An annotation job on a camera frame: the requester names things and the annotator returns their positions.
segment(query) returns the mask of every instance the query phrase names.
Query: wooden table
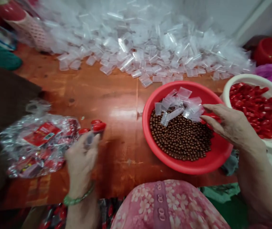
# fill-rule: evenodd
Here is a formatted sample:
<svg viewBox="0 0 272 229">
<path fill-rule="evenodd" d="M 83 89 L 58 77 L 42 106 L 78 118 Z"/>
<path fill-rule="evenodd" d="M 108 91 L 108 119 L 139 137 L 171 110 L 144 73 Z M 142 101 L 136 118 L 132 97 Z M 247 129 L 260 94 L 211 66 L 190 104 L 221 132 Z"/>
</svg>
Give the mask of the wooden table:
<svg viewBox="0 0 272 229">
<path fill-rule="evenodd" d="M 59 71 L 56 56 L 43 55 L 20 45 L 15 52 L 24 62 L 16 74 L 41 86 L 51 112 L 77 117 L 82 128 L 100 119 L 107 123 L 98 162 L 93 173 L 99 197 L 127 195 L 135 186 L 158 180 L 185 180 L 196 187 L 237 182 L 221 169 L 204 175 L 187 175 L 164 165 L 150 150 L 142 131 L 142 113 L 150 94 L 161 83 L 144 88 L 138 79 L 115 69 L 106 76 L 95 63 L 83 60 L 80 70 Z M 198 82 L 216 94 L 227 80 L 213 81 L 210 75 L 184 80 Z M 37 179 L 12 179 L 4 189 L 0 209 L 60 203 L 67 194 L 67 168 Z"/>
</svg>

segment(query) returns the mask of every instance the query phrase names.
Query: pink floral clothing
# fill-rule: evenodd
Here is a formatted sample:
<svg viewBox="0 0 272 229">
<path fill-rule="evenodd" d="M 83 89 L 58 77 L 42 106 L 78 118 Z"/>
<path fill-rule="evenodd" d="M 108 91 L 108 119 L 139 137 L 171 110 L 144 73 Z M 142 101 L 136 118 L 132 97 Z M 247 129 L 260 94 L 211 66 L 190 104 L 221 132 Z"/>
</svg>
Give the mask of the pink floral clothing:
<svg viewBox="0 0 272 229">
<path fill-rule="evenodd" d="M 154 221 L 159 220 L 153 216 L 157 211 L 154 205 L 158 204 L 156 184 L 147 183 L 134 188 L 119 208 L 111 229 L 156 229 Z M 166 180 L 163 187 L 163 204 L 168 215 L 163 228 L 230 228 L 210 201 L 193 185 L 185 181 Z"/>
</svg>

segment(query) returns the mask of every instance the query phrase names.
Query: green bracelet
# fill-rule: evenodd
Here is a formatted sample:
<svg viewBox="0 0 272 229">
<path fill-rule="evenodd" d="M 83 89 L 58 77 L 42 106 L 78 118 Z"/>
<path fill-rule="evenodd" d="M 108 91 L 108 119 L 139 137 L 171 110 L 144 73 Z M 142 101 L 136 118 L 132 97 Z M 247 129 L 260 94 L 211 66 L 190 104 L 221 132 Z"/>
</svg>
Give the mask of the green bracelet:
<svg viewBox="0 0 272 229">
<path fill-rule="evenodd" d="M 91 188 L 88 190 L 87 193 L 84 194 L 83 197 L 73 199 L 73 198 L 69 197 L 68 195 L 66 195 L 65 198 L 64 198 L 63 203 L 66 206 L 76 205 L 76 204 L 80 203 L 82 200 L 84 200 L 86 197 L 88 197 L 93 192 L 94 188 L 95 188 L 95 182 L 92 182 Z"/>
</svg>

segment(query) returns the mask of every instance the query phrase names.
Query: woman's right hand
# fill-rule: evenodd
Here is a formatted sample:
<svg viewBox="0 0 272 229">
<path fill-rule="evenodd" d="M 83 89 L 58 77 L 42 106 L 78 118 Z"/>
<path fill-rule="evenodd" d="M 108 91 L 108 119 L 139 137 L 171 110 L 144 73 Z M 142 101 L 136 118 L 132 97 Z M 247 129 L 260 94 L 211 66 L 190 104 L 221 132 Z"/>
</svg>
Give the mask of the woman's right hand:
<svg viewBox="0 0 272 229">
<path fill-rule="evenodd" d="M 228 108 L 222 104 L 203 104 L 208 112 L 214 112 L 220 117 L 221 123 L 214 118 L 202 115 L 213 130 L 232 143 L 239 150 L 258 148 L 266 150 L 264 142 L 252 128 L 243 112 Z"/>
</svg>

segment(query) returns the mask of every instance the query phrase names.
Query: red container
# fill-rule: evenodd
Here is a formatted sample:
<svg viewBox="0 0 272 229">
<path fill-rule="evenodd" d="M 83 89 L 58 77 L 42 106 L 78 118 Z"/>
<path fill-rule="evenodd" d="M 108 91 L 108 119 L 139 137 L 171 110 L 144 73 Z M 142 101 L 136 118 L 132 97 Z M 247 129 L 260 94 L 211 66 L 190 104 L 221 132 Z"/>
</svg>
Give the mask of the red container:
<svg viewBox="0 0 272 229">
<path fill-rule="evenodd" d="M 254 59 L 257 66 L 272 64 L 272 38 L 264 38 L 259 42 L 254 52 Z"/>
<path fill-rule="evenodd" d="M 184 87 L 192 91 L 192 97 L 201 97 L 203 104 L 218 104 L 223 103 L 222 100 L 213 93 L 210 89 L 202 86 L 201 84 L 188 82 L 188 81 L 178 81 L 167 83 L 158 89 L 156 89 L 146 102 L 145 108 L 142 115 L 142 127 L 145 134 L 146 141 L 153 153 L 167 166 L 170 168 L 187 174 L 203 174 L 209 173 L 217 168 L 221 167 L 225 161 L 229 158 L 232 151 L 232 144 L 226 141 L 224 138 L 214 133 L 214 137 L 211 139 L 211 151 L 207 152 L 207 156 L 203 159 L 199 159 L 195 162 L 190 161 L 179 161 L 168 156 L 166 153 L 161 151 L 161 149 L 155 143 L 149 125 L 149 119 L 152 110 L 155 107 L 156 102 L 159 102 L 167 94 L 169 94 L 173 89 L 179 90 L 180 87 Z"/>
</svg>

